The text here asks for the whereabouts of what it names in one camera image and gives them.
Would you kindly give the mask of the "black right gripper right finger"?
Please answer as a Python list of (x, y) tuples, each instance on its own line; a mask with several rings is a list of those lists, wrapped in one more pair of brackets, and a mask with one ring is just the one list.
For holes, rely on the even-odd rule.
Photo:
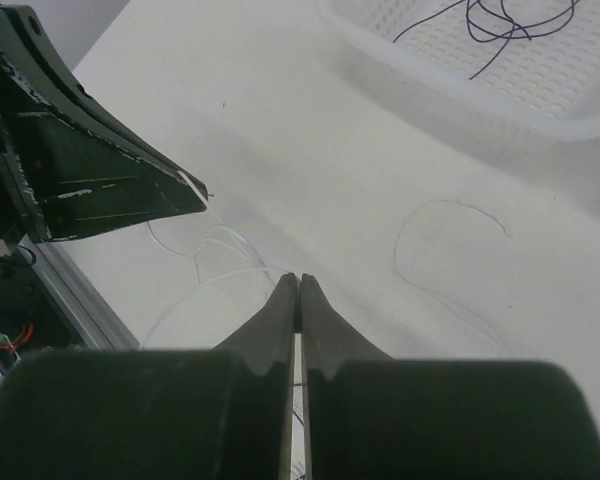
[(537, 361), (395, 359), (299, 290), (311, 479), (600, 479), (576, 383)]

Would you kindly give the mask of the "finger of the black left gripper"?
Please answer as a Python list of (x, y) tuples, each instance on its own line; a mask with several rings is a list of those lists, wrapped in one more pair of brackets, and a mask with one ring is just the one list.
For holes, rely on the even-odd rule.
[(0, 240), (84, 239), (207, 197), (84, 90), (31, 7), (0, 3)]

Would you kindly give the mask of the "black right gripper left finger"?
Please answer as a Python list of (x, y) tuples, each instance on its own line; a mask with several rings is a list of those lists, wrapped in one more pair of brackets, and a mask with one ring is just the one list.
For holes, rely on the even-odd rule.
[(65, 350), (0, 384), (0, 479), (286, 479), (298, 280), (210, 350)]

